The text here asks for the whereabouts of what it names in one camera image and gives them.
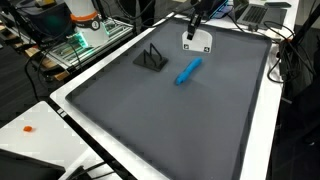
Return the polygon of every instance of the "gray surface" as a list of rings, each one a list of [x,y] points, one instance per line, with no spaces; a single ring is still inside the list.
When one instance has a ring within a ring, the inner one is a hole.
[[[169,178],[230,180],[270,40],[202,26],[214,39],[204,54],[182,50],[186,28],[175,21],[161,26],[69,98]],[[150,42],[169,59],[159,73],[132,63]],[[198,56],[203,63],[176,86]]]

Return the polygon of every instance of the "blue object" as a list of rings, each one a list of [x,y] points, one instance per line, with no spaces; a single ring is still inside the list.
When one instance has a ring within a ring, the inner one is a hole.
[[[184,81],[186,81],[191,72],[197,68],[200,64],[202,63],[202,58],[195,58],[194,60],[191,61],[191,63],[187,66],[187,68],[179,74],[179,76],[176,79],[176,85],[180,85]]]

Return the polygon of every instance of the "cable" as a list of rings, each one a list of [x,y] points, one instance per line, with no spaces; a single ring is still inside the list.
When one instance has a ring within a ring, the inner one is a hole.
[[[278,26],[284,27],[284,28],[286,28],[288,31],[290,31],[291,35],[290,35],[289,37],[285,37],[285,36],[282,35],[281,33],[273,30],[270,26],[267,25],[267,23],[276,24],[276,25],[278,25]],[[273,21],[264,21],[264,22],[263,22],[263,25],[266,26],[270,31],[272,31],[272,32],[278,34],[279,36],[281,36],[283,39],[288,39],[288,38],[290,38],[291,36],[294,36],[294,35],[295,35],[294,32],[293,32],[291,29],[289,29],[287,26],[285,26],[285,25],[283,25],[283,24],[279,24],[279,23],[276,23],[276,22],[273,22]]]
[[[138,19],[139,17],[141,17],[141,16],[149,9],[149,7],[150,7],[153,3],[155,3],[155,0],[151,0],[151,1],[149,2],[149,4],[140,12],[140,14],[139,14],[138,16],[133,17],[133,16],[131,16],[131,15],[123,8],[123,6],[121,5],[120,1],[119,1],[119,0],[116,0],[116,4],[118,5],[119,9],[122,11],[122,13],[123,13],[125,16],[127,16],[127,18],[129,18],[129,19],[131,19],[131,20],[136,20],[136,19]]]
[[[310,73],[312,73],[312,75],[316,76],[317,73],[316,73],[314,70],[311,69],[312,67],[309,67],[309,66],[306,64],[306,62],[303,60],[303,58],[302,58],[301,55],[298,53],[298,51],[292,46],[292,44],[291,44],[291,43],[288,43],[288,44],[289,44],[289,46],[291,47],[292,51],[299,57],[299,59],[301,60],[301,62],[303,63],[303,65],[308,69],[308,71],[309,71]]]
[[[92,171],[92,170],[94,170],[94,169],[96,169],[96,168],[98,168],[100,166],[103,166],[104,164],[106,164],[106,163],[105,162],[101,162],[99,164],[93,165],[93,166],[89,167],[88,169],[83,170],[82,172],[79,172],[78,174],[74,175],[70,180],[76,180],[76,179],[78,179],[79,176],[81,176],[81,175],[83,175],[83,174],[85,174],[85,173],[87,173],[89,171]]]
[[[100,178],[102,178],[102,177],[108,176],[108,175],[113,174],[113,173],[115,173],[115,172],[114,172],[114,171],[112,171],[112,172],[109,172],[109,173],[103,174],[103,175],[101,175],[101,176],[94,177],[94,178],[92,178],[92,179],[100,179]]]
[[[31,56],[31,57],[28,59],[27,63],[24,65],[24,72],[26,73],[26,75],[27,75],[27,77],[28,77],[28,79],[29,79],[29,81],[30,81],[30,84],[31,84],[31,86],[32,86],[32,90],[33,90],[33,93],[34,93],[34,97],[36,98],[37,102],[40,102],[39,97],[38,97],[38,94],[37,94],[36,87],[35,87],[35,85],[34,85],[34,82],[33,82],[32,78],[31,78],[29,72],[28,72],[28,65],[29,65],[29,63],[31,62],[31,59],[32,59],[33,56]]]
[[[227,16],[232,20],[234,25],[236,25],[240,31],[244,32],[244,30],[237,24],[237,22],[229,14],[227,14]]]

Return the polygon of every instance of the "wire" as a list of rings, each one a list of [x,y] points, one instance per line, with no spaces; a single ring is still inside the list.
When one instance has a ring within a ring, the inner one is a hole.
[[[244,30],[237,24],[237,22],[229,14],[227,14],[227,16],[232,20],[234,25],[236,25],[240,31],[244,32]]]
[[[31,62],[31,59],[32,59],[33,56],[31,56],[31,57],[28,59],[27,63],[24,65],[24,72],[26,73],[26,75],[27,75],[27,77],[28,77],[28,79],[29,79],[29,81],[30,81],[30,84],[31,84],[31,87],[32,87],[32,90],[33,90],[34,97],[36,98],[37,102],[40,102],[39,97],[38,97],[38,93],[37,93],[37,90],[36,90],[36,87],[35,87],[35,85],[34,85],[34,82],[33,82],[32,78],[31,78],[29,72],[28,72],[28,65],[29,65],[29,63]]]
[[[94,177],[94,178],[92,178],[92,179],[100,179],[100,178],[102,178],[102,177],[108,176],[108,175],[113,174],[113,173],[115,173],[115,172],[114,172],[114,171],[112,171],[112,172],[109,172],[109,173],[103,174],[103,175],[101,175],[101,176]]]
[[[120,1],[119,1],[119,0],[116,0],[116,4],[118,5],[119,9],[122,11],[122,13],[123,13],[125,16],[127,16],[127,18],[129,18],[129,19],[131,19],[131,20],[136,20],[136,19],[138,19],[139,17],[141,17],[141,16],[149,9],[149,7],[150,7],[153,3],[155,3],[155,0],[151,0],[151,1],[149,2],[149,4],[140,12],[140,14],[139,14],[138,16],[133,17],[133,16],[131,16],[131,15],[123,8],[123,6],[121,5]]]
[[[311,69],[312,67],[309,67],[309,66],[306,64],[306,62],[303,60],[303,58],[302,58],[301,55],[298,53],[298,51],[292,46],[292,44],[291,44],[291,43],[288,43],[288,44],[289,44],[289,46],[291,47],[292,51],[299,57],[299,59],[301,60],[300,62],[303,63],[303,65],[308,69],[308,71],[309,71],[310,73],[312,73],[312,75],[316,76],[317,73],[316,73],[314,70]]]
[[[94,169],[96,169],[96,168],[98,168],[100,166],[103,166],[104,164],[106,164],[106,163],[105,162],[101,162],[99,164],[93,165],[93,166],[89,167],[88,169],[83,170],[82,172],[79,172],[78,174],[74,175],[70,180],[78,179],[79,176],[81,176],[81,175],[83,175],[83,174],[85,174],[87,172],[90,172],[90,171],[92,171],[92,170],[94,170]]]

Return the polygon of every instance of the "table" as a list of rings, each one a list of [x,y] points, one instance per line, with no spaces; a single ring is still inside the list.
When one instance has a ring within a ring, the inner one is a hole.
[[[23,132],[24,126],[33,127]],[[88,168],[103,160],[45,102],[39,102],[0,129],[0,149],[65,168],[66,179],[76,168]],[[96,177],[112,169],[103,165],[88,174]],[[116,174],[105,179],[120,179]]]
[[[250,1],[251,3],[264,4],[266,1]],[[297,14],[299,1],[290,1],[292,7],[288,9],[284,25],[293,29],[295,17]],[[219,20],[210,20],[207,24],[225,28],[235,28],[228,17]],[[125,168],[127,168],[138,179],[167,179],[140,157],[127,149],[123,144],[105,132],[89,118],[74,108],[65,97],[77,86],[86,81],[121,53],[126,51],[153,29],[148,29],[118,50],[105,57],[97,64],[83,72],[72,81],[62,86],[60,89],[50,95],[50,98],[56,102],[70,117],[72,117],[80,126],[86,129],[115,159],[117,159]],[[279,84],[270,82],[267,77],[267,71],[276,61],[277,47],[273,46],[270,51],[267,66],[264,70],[264,76],[261,82],[260,92],[256,104],[251,132],[248,139],[247,150],[243,163],[241,180],[260,180],[265,179],[269,156],[272,147],[272,140],[275,130],[279,102],[282,87]]]

